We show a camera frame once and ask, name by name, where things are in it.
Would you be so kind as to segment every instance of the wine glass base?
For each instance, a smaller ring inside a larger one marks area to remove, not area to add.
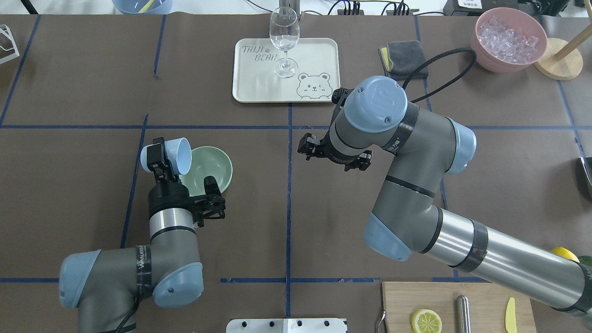
[[[284,59],[278,60],[274,65],[274,72],[280,78],[291,78],[292,76],[298,73],[298,64],[292,58],[288,58],[288,62],[286,63]]]

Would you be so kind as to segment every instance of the cartoon bear face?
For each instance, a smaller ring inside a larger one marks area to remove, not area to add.
[[[308,75],[306,73],[298,74],[300,85],[297,93],[303,100],[318,100],[321,97],[331,97],[333,90],[329,84],[329,74],[321,73],[319,75]]]

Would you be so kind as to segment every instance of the lime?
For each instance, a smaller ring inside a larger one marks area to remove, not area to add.
[[[578,257],[576,257],[575,254],[573,254],[570,250],[566,248],[562,248],[561,246],[554,248],[553,250],[551,250],[551,252],[556,255],[559,255],[560,257],[564,257],[575,262],[580,262],[580,260],[578,259]]]
[[[430,309],[415,311],[411,317],[411,327],[415,333],[440,333],[442,332],[442,320],[440,316]]]
[[[582,256],[578,257],[578,259],[580,260],[580,262],[582,264],[592,267],[592,257],[591,256],[582,255]]]

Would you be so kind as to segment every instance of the pink bowl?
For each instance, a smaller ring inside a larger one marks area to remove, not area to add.
[[[539,42],[535,47],[538,51],[538,54],[534,60],[529,63],[505,62],[496,58],[485,49],[485,47],[481,44],[481,42],[479,42],[479,39],[477,38],[477,28],[481,24],[488,22],[492,16],[501,18],[512,29],[522,29],[522,34],[527,38],[530,36],[535,36],[539,39]],[[543,56],[545,49],[547,48],[547,34],[545,33],[543,27],[541,27],[533,17],[525,12],[506,7],[493,8],[481,14],[477,20],[475,28],[473,29],[473,34],[471,36],[471,48],[477,53],[477,62],[483,68],[488,69],[494,73],[512,73],[530,66]]]

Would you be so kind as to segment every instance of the green bowl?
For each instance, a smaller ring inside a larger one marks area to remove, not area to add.
[[[186,175],[180,175],[179,179],[189,190],[189,195],[200,196],[205,194],[204,178],[214,176],[220,192],[226,191],[232,179],[232,162],[221,149],[204,146],[191,151],[191,167]]]

